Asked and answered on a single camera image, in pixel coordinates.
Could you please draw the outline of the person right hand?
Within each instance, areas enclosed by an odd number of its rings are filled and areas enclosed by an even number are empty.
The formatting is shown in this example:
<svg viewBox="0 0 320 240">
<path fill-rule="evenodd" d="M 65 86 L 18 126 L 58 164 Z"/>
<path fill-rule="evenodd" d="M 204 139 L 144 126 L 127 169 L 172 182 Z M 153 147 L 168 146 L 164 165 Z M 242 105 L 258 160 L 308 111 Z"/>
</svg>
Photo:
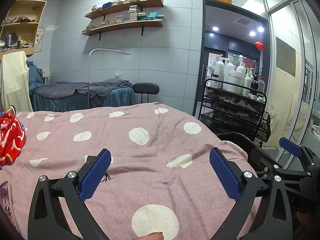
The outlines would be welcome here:
<svg viewBox="0 0 320 240">
<path fill-rule="evenodd" d="M 308 212 L 308 213 L 301 213 L 297 212 L 297 218 L 300 221 L 300 223 L 305 225 L 310 225 L 314 222 L 314 220 L 317 219 L 317 212 Z"/>
</svg>

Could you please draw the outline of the person left hand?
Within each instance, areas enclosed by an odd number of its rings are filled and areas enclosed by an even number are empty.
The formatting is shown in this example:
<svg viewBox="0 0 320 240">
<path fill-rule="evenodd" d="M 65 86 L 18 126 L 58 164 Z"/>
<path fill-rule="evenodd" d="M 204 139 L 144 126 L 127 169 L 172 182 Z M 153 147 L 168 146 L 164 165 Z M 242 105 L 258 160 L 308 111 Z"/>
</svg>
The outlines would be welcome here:
<svg viewBox="0 0 320 240">
<path fill-rule="evenodd" d="M 163 240 L 163 232 L 152 232 L 146 236 L 135 238 L 134 240 Z"/>
</svg>

